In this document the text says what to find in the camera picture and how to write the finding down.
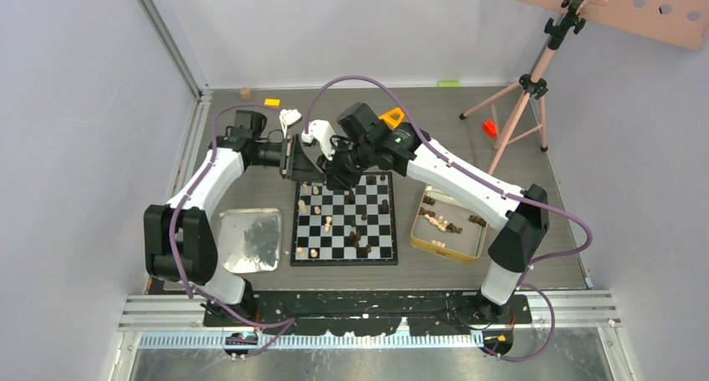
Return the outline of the dark chess piece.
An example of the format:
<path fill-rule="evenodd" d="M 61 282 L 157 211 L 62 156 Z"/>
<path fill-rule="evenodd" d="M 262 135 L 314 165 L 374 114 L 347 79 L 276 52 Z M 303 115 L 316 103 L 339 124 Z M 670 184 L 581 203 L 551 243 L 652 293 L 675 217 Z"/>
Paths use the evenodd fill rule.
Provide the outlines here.
<path fill-rule="evenodd" d="M 379 206 L 379 213 L 380 214 L 389 214 L 390 213 L 390 205 L 387 199 L 384 199 Z"/>

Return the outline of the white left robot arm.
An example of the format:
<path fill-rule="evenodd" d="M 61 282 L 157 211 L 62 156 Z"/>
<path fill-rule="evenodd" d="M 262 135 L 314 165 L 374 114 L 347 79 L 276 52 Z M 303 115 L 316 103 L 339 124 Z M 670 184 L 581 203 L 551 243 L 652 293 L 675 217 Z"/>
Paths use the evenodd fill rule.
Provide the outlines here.
<path fill-rule="evenodd" d="M 188 296 L 203 292 L 225 303 L 224 314 L 238 326 L 248 325 L 257 312 L 246 297 L 250 284 L 227 270 L 220 261 L 210 220 L 229 187 L 251 166 L 273 167 L 285 180 L 320 182 L 324 173 L 304 153 L 319 144 L 326 160 L 334 157 L 329 142 L 332 125 L 315 120 L 300 134 L 288 128 L 301 120 L 296 109 L 279 109 L 283 140 L 269 141 L 262 133 L 268 122 L 261 104 L 225 108 L 235 122 L 220 136 L 212 133 L 207 156 L 197 173 L 168 202 L 150 205 L 143 216 L 145 267 L 149 275 L 178 282 Z"/>

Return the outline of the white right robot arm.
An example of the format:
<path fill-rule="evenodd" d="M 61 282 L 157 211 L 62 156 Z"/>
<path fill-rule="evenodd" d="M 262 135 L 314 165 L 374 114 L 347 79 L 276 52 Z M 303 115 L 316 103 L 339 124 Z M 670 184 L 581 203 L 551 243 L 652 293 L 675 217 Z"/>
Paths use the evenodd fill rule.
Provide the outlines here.
<path fill-rule="evenodd" d="M 480 216 L 497 236 L 488 248 L 491 263 L 477 294 L 477 311 L 498 323 L 511 310 L 510 298 L 549 228 L 544 210 L 548 193 L 538 185 L 526 189 L 501 181 L 446 150 L 413 119 L 390 126 L 364 103 L 351 105 L 336 119 L 343 142 L 326 120 L 303 120 L 303 141 L 318 143 L 318 166 L 331 190 L 356 185 L 363 172 L 392 170 L 431 185 Z"/>

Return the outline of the light chess pieces cluster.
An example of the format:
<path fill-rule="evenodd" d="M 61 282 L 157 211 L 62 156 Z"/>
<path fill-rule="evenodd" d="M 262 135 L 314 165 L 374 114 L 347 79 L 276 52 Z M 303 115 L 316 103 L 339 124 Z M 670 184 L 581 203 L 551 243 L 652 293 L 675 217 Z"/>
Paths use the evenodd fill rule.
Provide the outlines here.
<path fill-rule="evenodd" d="M 448 229 L 449 222 L 448 220 L 445 220 L 442 216 L 434 217 L 432 216 L 430 218 L 430 223 L 436 227 L 436 229 L 440 232 L 446 232 Z"/>

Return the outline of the pink perforated board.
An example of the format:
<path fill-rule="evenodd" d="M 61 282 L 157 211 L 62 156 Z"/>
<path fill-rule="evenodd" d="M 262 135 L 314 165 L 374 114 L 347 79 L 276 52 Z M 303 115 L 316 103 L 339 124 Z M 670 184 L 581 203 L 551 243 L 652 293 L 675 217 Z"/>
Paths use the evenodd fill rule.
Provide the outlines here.
<path fill-rule="evenodd" d="M 563 12 L 563 0 L 518 0 Z M 581 17 L 689 50 L 708 39 L 708 0 L 584 0 Z"/>

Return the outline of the yellow triangle toy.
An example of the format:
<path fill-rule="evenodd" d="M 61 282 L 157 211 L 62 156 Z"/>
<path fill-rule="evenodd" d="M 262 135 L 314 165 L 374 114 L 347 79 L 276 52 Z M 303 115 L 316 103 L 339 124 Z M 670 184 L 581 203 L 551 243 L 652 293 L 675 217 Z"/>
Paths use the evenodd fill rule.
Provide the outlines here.
<path fill-rule="evenodd" d="M 396 107 L 378 116 L 390 130 L 397 128 L 406 118 L 406 114 L 401 107 Z"/>

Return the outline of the black and white chessboard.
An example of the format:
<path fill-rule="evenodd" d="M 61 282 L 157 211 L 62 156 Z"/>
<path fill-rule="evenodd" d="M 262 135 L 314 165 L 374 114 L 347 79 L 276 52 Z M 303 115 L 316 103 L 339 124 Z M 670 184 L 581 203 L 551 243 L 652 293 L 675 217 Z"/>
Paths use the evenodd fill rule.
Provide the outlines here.
<path fill-rule="evenodd" d="M 389 214 L 380 214 L 387 199 Z M 295 191 L 293 267 L 395 266 L 399 262 L 392 173 L 364 173 L 350 191 L 299 182 Z"/>

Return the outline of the small yellow block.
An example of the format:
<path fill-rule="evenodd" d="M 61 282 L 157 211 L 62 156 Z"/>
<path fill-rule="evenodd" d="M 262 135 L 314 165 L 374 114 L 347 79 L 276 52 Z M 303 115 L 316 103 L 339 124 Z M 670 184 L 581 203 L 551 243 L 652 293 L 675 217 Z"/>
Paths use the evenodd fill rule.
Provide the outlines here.
<path fill-rule="evenodd" d="M 268 107 L 279 108 L 281 106 L 280 99 L 265 99 L 263 104 Z"/>

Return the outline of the silver tin lid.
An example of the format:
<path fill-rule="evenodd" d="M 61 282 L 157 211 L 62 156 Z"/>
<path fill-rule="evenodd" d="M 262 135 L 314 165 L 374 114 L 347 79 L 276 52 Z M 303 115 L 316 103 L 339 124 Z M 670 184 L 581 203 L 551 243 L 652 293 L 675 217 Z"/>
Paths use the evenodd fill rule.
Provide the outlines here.
<path fill-rule="evenodd" d="M 219 262 L 233 274 L 275 271 L 282 237 L 282 214 L 276 208 L 223 211 L 217 234 Z"/>

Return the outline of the gold square metal tin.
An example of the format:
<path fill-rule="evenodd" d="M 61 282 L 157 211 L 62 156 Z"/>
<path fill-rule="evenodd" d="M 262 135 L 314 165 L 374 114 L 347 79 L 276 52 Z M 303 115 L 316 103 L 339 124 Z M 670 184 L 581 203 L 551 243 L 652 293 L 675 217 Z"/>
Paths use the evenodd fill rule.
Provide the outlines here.
<path fill-rule="evenodd" d="M 476 215 L 442 191 L 428 185 L 421 196 L 416 217 L 410 232 L 413 247 L 438 257 L 470 265 L 482 254 L 487 226 L 468 220 Z M 442 216 L 448 220 L 446 232 L 440 232 L 430 223 L 430 218 Z"/>

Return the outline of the red block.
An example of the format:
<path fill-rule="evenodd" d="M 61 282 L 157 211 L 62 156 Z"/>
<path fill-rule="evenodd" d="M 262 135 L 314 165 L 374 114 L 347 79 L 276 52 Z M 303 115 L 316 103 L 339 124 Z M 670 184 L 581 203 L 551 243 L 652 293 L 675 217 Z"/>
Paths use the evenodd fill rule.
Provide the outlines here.
<path fill-rule="evenodd" d="M 482 124 L 482 130 L 483 132 L 491 139 L 495 139 L 498 136 L 498 129 L 497 125 L 494 121 L 492 120 L 486 120 Z"/>

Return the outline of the dark pawn in tin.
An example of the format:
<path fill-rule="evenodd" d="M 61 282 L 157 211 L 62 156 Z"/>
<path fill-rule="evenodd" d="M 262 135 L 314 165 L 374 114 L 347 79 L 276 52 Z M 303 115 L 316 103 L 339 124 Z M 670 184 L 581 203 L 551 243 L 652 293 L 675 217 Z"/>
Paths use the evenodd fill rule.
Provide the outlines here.
<path fill-rule="evenodd" d="M 479 226 L 482 226 L 482 227 L 487 226 L 487 222 L 483 218 L 481 218 L 480 216 L 470 215 L 468 217 L 468 220 L 470 222 L 478 224 Z"/>

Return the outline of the pink tripod stand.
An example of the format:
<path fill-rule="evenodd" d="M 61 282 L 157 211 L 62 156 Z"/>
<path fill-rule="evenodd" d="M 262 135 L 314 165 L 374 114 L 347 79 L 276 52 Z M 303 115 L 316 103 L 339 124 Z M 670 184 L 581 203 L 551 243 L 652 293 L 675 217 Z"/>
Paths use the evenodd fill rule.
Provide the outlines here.
<path fill-rule="evenodd" d="M 547 152 L 548 151 L 548 131 L 547 131 L 547 123 L 546 123 L 546 114 L 545 114 L 545 98 L 544 98 L 544 85 L 545 83 L 542 81 L 542 77 L 546 69 L 548 68 L 552 57 L 556 53 L 556 50 L 558 49 L 558 43 L 557 43 L 557 32 L 555 30 L 551 30 L 551 33 L 548 32 L 549 28 L 554 27 L 554 19 L 550 18 L 548 23 L 545 25 L 545 30 L 544 33 L 548 35 L 548 40 L 546 41 L 544 48 L 541 52 L 540 57 L 537 60 L 537 63 L 534 65 L 533 70 L 530 74 L 525 74 L 523 77 L 525 78 L 524 81 L 517 81 L 517 83 L 510 84 L 508 85 L 505 89 L 497 92 L 493 96 L 483 100 L 481 103 L 478 105 L 468 109 L 467 111 L 463 112 L 460 114 L 459 118 L 461 120 L 466 119 L 467 117 L 471 116 L 473 113 L 477 112 L 479 109 L 482 109 L 488 105 L 491 106 L 492 109 L 492 115 L 493 115 L 493 124 L 497 126 L 497 114 L 496 114 L 496 108 L 495 108 L 495 102 L 500 99 L 501 97 L 505 96 L 506 94 L 511 93 L 515 89 L 521 89 L 522 93 L 515 104 L 514 109 L 512 110 L 511 114 L 508 117 L 507 122 L 504 124 L 501 130 L 498 131 L 497 137 L 495 139 L 495 144 L 494 148 L 496 149 L 496 154 L 494 158 L 492 159 L 492 163 L 487 171 L 489 175 L 492 175 L 495 169 L 497 168 L 497 164 L 499 163 L 499 160 L 502 158 L 502 154 L 505 151 L 505 149 L 512 143 L 527 137 L 534 133 L 535 131 L 538 131 L 541 134 L 541 146 L 540 150 L 542 152 Z M 531 100 L 533 97 L 538 99 L 538 104 L 539 104 L 539 111 L 540 111 L 540 122 L 530 130 L 527 130 L 523 132 L 522 134 L 512 138 L 513 132 L 516 129 L 519 120 L 522 117 L 522 114 L 524 110 L 527 108 L 528 105 L 531 104 Z"/>

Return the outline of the green block at wall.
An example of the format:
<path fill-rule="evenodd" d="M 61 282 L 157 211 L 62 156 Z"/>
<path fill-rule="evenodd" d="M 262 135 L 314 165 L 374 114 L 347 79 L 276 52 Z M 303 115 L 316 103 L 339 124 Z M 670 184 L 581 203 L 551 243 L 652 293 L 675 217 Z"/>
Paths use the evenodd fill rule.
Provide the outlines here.
<path fill-rule="evenodd" d="M 439 87 L 439 88 L 457 88 L 457 87 L 460 87 L 461 84 L 460 84 L 459 81 L 450 81 L 450 80 L 448 80 L 448 81 L 439 81 L 439 82 L 436 84 L 436 86 Z"/>

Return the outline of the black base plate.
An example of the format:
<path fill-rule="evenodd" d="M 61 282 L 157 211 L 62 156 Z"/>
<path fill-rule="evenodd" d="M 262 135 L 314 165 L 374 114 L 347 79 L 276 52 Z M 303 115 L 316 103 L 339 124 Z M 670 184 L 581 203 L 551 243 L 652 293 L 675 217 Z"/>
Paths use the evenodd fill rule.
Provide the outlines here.
<path fill-rule="evenodd" d="M 240 317 L 266 323 L 274 335 L 293 319 L 287 335 L 336 337 L 389 336 L 398 327 L 411 335 L 458 335 L 500 326 L 528 325 L 528 299 L 514 295 L 502 310 L 482 303 L 475 291 L 261 291 L 225 310 L 215 302 L 203 306 L 207 327 L 236 327 Z"/>

